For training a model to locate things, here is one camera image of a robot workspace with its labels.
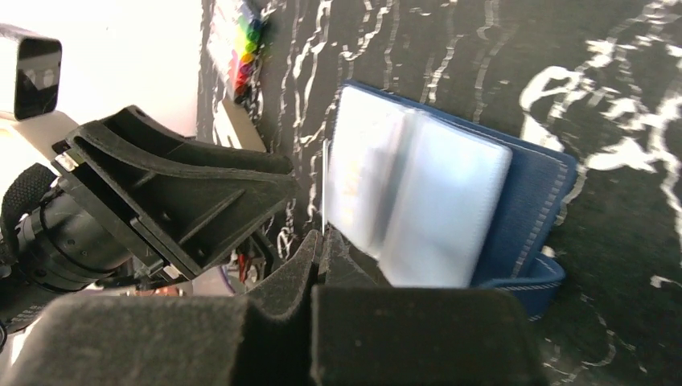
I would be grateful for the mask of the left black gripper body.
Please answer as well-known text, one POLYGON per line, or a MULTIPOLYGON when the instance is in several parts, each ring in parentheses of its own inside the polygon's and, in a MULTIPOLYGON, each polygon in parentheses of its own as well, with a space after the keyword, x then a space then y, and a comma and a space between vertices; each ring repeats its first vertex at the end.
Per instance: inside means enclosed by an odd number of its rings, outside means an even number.
POLYGON ((114 189, 64 139, 50 145, 61 172, 60 194, 50 201, 50 240, 70 261, 99 277, 147 277, 167 285, 191 280, 193 261, 181 261, 142 221, 144 216, 114 189))

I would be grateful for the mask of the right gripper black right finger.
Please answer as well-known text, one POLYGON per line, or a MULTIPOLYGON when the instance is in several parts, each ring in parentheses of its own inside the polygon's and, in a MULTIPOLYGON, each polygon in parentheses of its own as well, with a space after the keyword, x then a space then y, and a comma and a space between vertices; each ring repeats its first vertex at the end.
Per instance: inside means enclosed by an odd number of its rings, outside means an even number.
POLYGON ((520 303, 496 289, 376 285, 325 233, 326 280, 311 292, 317 385, 546 385, 520 303))

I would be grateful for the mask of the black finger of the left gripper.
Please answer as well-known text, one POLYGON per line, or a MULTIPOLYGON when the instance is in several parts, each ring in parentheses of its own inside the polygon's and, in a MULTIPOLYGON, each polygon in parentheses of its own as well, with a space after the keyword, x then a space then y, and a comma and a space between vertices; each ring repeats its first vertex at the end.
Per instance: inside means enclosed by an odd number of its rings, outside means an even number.
POLYGON ((216 265, 296 190, 288 175, 194 166, 149 154, 104 125, 82 125, 67 137, 89 164, 181 261, 199 276, 216 265))
POLYGON ((214 166, 288 175, 288 157, 243 150, 185 138, 144 114, 136 105, 100 119, 107 129, 137 148, 166 160, 194 166, 214 166))

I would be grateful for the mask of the colourful marker pen set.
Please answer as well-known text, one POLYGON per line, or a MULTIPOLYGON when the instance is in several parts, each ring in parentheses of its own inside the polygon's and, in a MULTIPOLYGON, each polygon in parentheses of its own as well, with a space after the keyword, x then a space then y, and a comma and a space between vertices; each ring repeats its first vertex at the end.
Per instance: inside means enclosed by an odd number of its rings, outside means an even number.
POLYGON ((264 29, 261 9, 252 1, 216 1, 207 51, 227 96, 239 103, 256 67, 264 29))

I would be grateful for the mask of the navy blue card holder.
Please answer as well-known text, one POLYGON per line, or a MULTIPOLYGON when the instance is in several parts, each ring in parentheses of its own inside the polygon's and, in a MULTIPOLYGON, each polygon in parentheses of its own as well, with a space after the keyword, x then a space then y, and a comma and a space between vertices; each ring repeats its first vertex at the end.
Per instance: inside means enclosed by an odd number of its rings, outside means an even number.
POLYGON ((390 285, 503 290, 534 321, 565 279, 542 249, 576 179, 568 154, 349 80, 321 216, 390 285))

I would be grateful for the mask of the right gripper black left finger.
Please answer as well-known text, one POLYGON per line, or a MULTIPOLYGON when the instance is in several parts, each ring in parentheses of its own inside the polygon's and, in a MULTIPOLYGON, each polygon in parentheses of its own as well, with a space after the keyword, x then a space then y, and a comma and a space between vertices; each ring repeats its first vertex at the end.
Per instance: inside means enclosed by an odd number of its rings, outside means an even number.
POLYGON ((4 385, 312 385, 323 236, 235 297, 71 296, 35 324, 4 385))

